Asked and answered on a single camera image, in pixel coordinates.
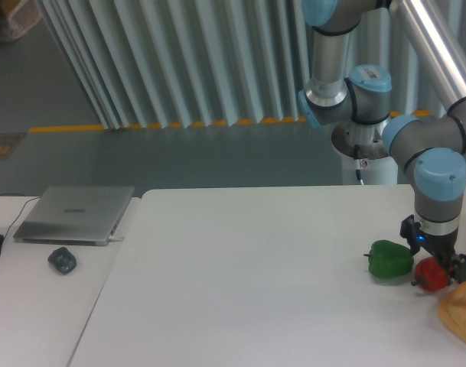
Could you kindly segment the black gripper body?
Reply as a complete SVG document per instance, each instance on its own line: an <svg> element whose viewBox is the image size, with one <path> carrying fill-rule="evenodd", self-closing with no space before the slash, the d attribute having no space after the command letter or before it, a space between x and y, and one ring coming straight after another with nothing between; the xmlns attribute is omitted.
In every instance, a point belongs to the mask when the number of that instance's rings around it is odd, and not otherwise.
<svg viewBox="0 0 466 367"><path fill-rule="evenodd" d="M430 253L439 264L449 264L455 254L455 243L458 237L458 229L445 235L430 235L420 232L416 237L416 243Z"/></svg>

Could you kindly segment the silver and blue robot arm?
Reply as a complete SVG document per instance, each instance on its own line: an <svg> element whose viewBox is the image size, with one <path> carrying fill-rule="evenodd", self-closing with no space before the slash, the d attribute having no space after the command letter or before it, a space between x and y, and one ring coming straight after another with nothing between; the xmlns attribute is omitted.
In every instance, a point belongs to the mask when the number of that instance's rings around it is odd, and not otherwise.
<svg viewBox="0 0 466 367"><path fill-rule="evenodd" d="M435 87L445 115L389 115L390 74L372 64L344 72L350 37L364 14L386 9L399 19ZM466 55L433 1L304 1L314 32L311 79L299 92L307 122L335 122L332 144L354 161L392 158L414 191L414 212L400 235L425 250L448 280L466 281L466 255L455 251L466 188Z"/></svg>

